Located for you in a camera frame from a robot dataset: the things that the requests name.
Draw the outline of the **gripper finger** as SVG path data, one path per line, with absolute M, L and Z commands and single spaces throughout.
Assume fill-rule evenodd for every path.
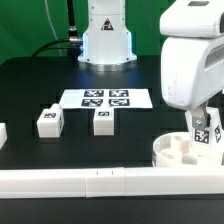
M 204 130 L 210 126 L 210 114 L 207 112 L 208 102 L 204 102 L 191 111 L 192 126 L 197 130 Z

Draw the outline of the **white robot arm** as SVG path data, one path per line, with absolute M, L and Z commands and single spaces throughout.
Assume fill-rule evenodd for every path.
M 81 65 L 98 71 L 136 61 L 125 25 L 125 0 L 88 0 Z M 192 126 L 210 126 L 207 101 L 224 89 L 224 0 L 176 0 L 160 17 L 164 101 L 187 110 Z

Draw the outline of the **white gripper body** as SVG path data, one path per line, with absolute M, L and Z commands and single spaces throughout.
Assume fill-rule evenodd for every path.
M 161 53 L 161 90 L 172 107 L 192 110 L 224 89 L 224 36 L 169 37 Z

